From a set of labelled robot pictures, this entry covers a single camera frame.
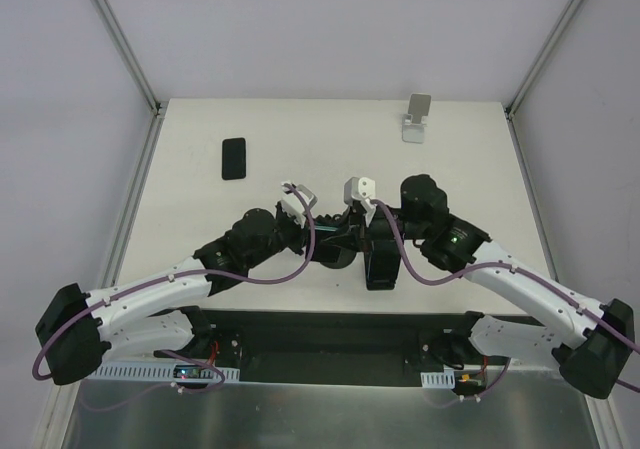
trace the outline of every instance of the robotic arm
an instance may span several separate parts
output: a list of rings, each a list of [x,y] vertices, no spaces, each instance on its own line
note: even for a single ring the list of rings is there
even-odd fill
[[[483,355],[557,368],[580,391],[597,398],[609,395],[631,349],[585,313],[595,314],[634,340],[629,306],[616,299],[605,306],[527,268],[487,233],[451,214],[446,194],[427,175],[402,183],[397,209],[375,199],[375,182],[367,178],[349,180],[344,196],[348,207],[343,214],[318,217],[314,223],[308,209],[316,197],[303,186],[287,184],[275,217],[252,209],[223,237],[160,274],[89,293],[75,284],[61,289],[36,327],[40,343],[48,349],[54,382],[68,384],[91,374],[102,361],[155,349],[202,354],[211,342],[202,312],[197,307],[166,309],[248,280],[251,268],[286,248],[297,254],[306,248],[308,260],[334,269],[346,267],[357,252],[363,252],[369,290],[393,289],[401,260],[427,285],[464,276],[506,298],[541,325],[469,312],[465,324],[446,336],[450,338],[446,343],[462,338]],[[431,264],[452,275],[435,282],[422,279],[406,257],[405,239],[412,240]],[[100,307],[70,324],[52,343],[56,331],[94,306]]]

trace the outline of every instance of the gray floor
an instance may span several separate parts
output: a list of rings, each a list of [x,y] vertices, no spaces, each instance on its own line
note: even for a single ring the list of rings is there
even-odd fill
[[[144,383],[84,382],[104,407]],[[584,398],[536,373],[510,372],[480,404],[431,402],[449,391],[294,385],[228,385],[209,394],[160,388],[106,413],[76,406],[65,448],[595,448]]]

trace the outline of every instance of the white table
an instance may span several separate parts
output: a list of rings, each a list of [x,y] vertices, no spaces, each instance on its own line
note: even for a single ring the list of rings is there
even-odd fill
[[[274,211],[291,179],[319,198],[317,214],[341,213],[351,176],[376,181],[378,198],[398,206],[408,176],[428,173],[451,211],[486,230],[519,259],[546,271],[542,246],[499,103],[433,102],[424,144],[402,141],[407,101],[173,99],[166,112],[126,251],[120,281],[138,279],[191,255],[254,207]],[[247,177],[221,178],[222,140],[247,139]],[[424,276],[443,274],[407,245]],[[254,277],[292,272],[285,252]],[[312,264],[279,286],[242,284],[198,301],[204,308],[375,313],[521,314],[490,291],[458,280],[429,288],[401,268],[393,291],[367,291],[361,256],[343,270]]]

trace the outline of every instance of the metal frame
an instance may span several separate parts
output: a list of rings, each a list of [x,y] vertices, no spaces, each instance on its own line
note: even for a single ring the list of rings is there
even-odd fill
[[[158,101],[108,0],[91,1],[104,23],[105,29],[111,37],[116,50],[120,54],[124,65],[127,67],[127,70],[154,116],[136,166],[134,177],[129,185],[129,195],[120,215],[116,237],[109,253],[108,262],[100,279],[103,286],[108,286],[115,283],[122,265],[129,234],[142,196],[144,182],[162,127],[166,104],[161,104]],[[555,49],[562,41],[563,36],[570,28],[571,23],[583,7],[585,1],[586,0],[568,1],[506,109],[506,117],[509,123],[514,149],[522,169],[522,176],[531,201],[549,271],[554,278],[557,278],[555,264],[549,250],[548,239],[540,217],[538,198],[531,181],[529,166],[520,141],[518,140],[517,128],[513,124],[513,118],[536,82],[542,69],[544,69]],[[36,431],[33,447],[57,449],[62,446],[71,419],[78,387],[79,384],[63,387],[53,386],[49,399],[43,409],[43,416]],[[624,431],[619,426],[619,418],[615,406],[609,400],[599,401],[591,398],[586,398],[586,400],[601,446],[606,448],[630,447],[628,441],[625,439]]]

